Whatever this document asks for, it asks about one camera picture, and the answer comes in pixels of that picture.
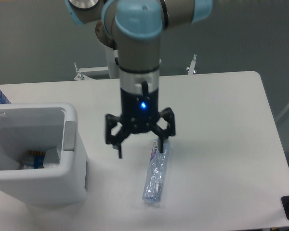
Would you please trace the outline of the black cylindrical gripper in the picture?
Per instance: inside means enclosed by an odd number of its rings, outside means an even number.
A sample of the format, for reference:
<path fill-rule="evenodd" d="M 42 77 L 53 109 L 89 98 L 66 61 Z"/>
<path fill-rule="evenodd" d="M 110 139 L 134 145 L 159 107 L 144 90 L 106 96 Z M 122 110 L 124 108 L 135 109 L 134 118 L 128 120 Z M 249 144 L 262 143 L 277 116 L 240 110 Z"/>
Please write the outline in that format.
<path fill-rule="evenodd" d="M 164 142 L 176 135 L 175 114 L 170 107 L 158 112 L 158 90 L 147 95 L 132 94 L 123 89 L 121 94 L 121 116 L 105 115 L 105 143 L 118 150 L 118 158 L 122 159 L 121 144 L 130 134 L 152 131 L 158 136 L 158 151 L 164 152 Z M 157 122 L 163 119 L 167 126 L 162 129 Z M 121 124 L 120 130 L 113 135 L 112 129 Z"/>

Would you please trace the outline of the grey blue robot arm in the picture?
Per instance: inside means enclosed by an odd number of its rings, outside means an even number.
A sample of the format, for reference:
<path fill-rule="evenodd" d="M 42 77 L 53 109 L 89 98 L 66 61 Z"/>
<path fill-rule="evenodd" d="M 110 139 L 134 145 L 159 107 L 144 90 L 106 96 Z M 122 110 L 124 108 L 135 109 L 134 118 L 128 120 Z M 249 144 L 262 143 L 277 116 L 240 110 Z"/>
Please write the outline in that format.
<path fill-rule="evenodd" d="M 101 21 L 118 49 L 121 115 L 105 116 L 105 142 L 120 150 L 131 134 L 153 132 L 158 150 L 175 135 L 171 108 L 158 110 L 161 33 L 206 19 L 211 0 L 67 0 L 77 24 Z"/>

